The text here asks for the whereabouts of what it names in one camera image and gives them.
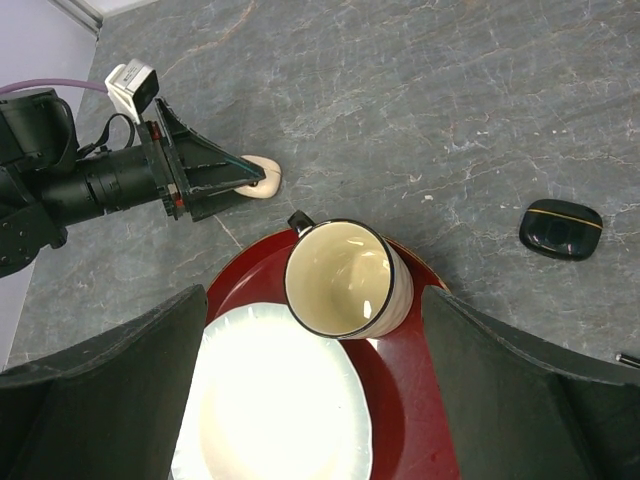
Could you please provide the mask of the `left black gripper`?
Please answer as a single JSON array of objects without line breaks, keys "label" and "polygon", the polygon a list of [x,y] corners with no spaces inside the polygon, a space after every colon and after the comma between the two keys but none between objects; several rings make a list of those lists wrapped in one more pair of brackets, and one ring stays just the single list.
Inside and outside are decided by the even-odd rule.
[{"label": "left black gripper", "polygon": [[187,126],[163,97],[155,99],[158,121],[137,126],[156,190],[169,217],[188,214],[193,222],[245,203],[235,188],[212,190],[194,180],[264,180],[263,167],[225,151]]}]

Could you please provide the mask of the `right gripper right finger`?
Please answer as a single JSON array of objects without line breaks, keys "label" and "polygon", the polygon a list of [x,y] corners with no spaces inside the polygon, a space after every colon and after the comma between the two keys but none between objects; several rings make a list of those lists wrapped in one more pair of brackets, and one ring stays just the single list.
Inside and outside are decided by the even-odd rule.
[{"label": "right gripper right finger", "polygon": [[421,306],[462,478],[638,478],[638,369],[560,347],[437,287]]}]

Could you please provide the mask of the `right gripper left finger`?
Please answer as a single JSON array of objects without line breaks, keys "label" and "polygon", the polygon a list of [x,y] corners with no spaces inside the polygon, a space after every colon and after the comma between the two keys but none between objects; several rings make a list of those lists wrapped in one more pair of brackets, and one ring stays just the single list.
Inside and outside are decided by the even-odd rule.
[{"label": "right gripper left finger", "polygon": [[4,479],[166,479],[205,327],[191,286],[1,375]]}]

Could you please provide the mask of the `black earbud charging case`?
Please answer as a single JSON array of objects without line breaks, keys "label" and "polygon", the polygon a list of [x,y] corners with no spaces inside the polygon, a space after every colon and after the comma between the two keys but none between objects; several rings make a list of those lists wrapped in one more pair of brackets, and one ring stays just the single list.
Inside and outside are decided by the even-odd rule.
[{"label": "black earbud charging case", "polygon": [[540,199],[526,209],[519,240],[529,250],[549,258],[584,261],[595,252],[602,231],[603,220],[590,207]]}]

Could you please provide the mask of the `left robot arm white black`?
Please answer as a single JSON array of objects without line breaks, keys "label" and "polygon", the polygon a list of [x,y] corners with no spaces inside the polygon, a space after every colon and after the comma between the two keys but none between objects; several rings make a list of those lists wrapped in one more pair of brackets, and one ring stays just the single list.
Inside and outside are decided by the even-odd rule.
[{"label": "left robot arm white black", "polygon": [[168,216],[213,216],[239,197],[269,198],[278,165],[234,156],[189,128],[164,98],[157,120],[127,122],[120,150],[109,133],[80,146],[71,109],[52,88],[1,97],[1,274],[67,242],[71,225],[159,201]]}]

